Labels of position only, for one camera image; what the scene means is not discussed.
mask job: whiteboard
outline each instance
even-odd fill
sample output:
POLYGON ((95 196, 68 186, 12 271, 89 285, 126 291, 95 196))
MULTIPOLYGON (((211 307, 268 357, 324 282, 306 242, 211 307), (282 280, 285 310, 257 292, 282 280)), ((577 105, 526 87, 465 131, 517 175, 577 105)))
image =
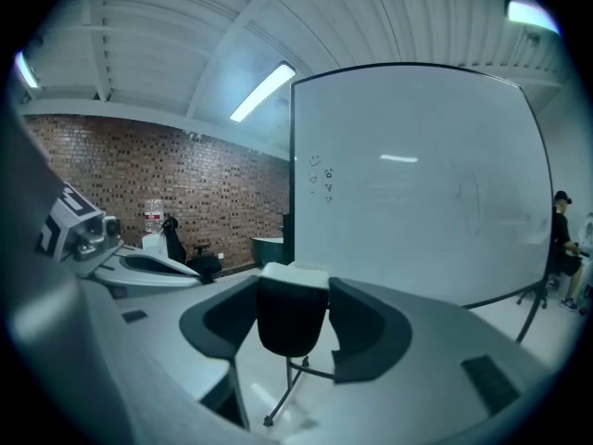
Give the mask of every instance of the whiteboard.
POLYGON ((381 65, 292 84, 295 261, 458 305, 540 281, 552 193, 523 91, 381 65))

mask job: black cap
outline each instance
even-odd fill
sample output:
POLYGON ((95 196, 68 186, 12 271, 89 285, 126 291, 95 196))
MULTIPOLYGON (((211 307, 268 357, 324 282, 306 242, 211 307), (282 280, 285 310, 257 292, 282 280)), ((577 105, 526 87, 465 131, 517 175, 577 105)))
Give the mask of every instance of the black cap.
POLYGON ((558 191, 556 192, 556 196, 554 197, 554 201, 566 201, 567 204, 573 204, 573 201, 568 197, 566 191, 558 191))

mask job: ceiling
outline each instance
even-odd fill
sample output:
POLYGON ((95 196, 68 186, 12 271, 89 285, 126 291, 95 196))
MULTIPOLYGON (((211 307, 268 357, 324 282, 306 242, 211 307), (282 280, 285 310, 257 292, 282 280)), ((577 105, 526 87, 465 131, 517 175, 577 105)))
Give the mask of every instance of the ceiling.
POLYGON ((287 158, 289 87, 229 116, 282 60, 296 79, 421 61, 522 86, 538 113, 570 78, 561 38, 505 0, 61 0, 25 48, 41 85, 22 113, 152 121, 287 158))

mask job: metal rod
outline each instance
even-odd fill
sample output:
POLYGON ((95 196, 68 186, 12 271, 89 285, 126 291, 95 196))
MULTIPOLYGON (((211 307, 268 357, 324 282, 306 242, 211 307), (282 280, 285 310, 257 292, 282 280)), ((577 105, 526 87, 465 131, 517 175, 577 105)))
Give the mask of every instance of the metal rod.
POLYGON ((288 390, 293 388, 293 370, 290 367, 290 358, 286 358, 286 385, 288 390))
POLYGON ((295 378, 293 379, 293 382, 291 383, 290 388, 288 388, 286 390, 286 392, 284 393, 284 395, 280 399, 280 402, 278 402, 278 404, 276 405, 276 407, 274 408, 274 410, 271 411, 271 414, 270 415, 266 415, 266 418, 263 420, 263 425, 265 425, 265 426, 273 426, 274 425, 273 418, 278 413, 278 411, 280 410, 280 408, 283 406, 284 401, 286 401, 286 399, 288 398, 288 395, 290 394, 290 391, 293 389, 293 387, 297 383, 298 378, 300 377, 300 373, 301 373, 300 371, 298 371, 298 373, 296 373, 295 378))
POLYGON ((310 369, 308 367, 304 367, 299 364, 294 364, 293 362, 290 362, 290 367, 292 367, 293 369, 296 369, 300 373, 302 372, 302 373, 306 373, 308 375, 317 375, 319 377, 324 377, 325 379, 334 379, 334 375, 329 375, 322 371, 317 371, 315 369, 310 369))

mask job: wall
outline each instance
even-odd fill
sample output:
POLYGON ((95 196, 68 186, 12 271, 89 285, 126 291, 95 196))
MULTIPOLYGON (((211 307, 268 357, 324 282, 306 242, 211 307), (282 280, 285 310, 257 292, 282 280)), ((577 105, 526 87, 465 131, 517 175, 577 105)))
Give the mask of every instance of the wall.
POLYGON ((251 237, 280 237, 288 210, 288 162, 204 135, 139 121, 28 116, 50 165, 122 223, 141 245, 144 202, 162 197, 188 254, 210 242, 225 269, 249 264, 251 237))
POLYGON ((537 114, 548 151, 554 191, 573 199, 567 211, 572 238, 593 211, 593 113, 587 93, 575 78, 537 114))

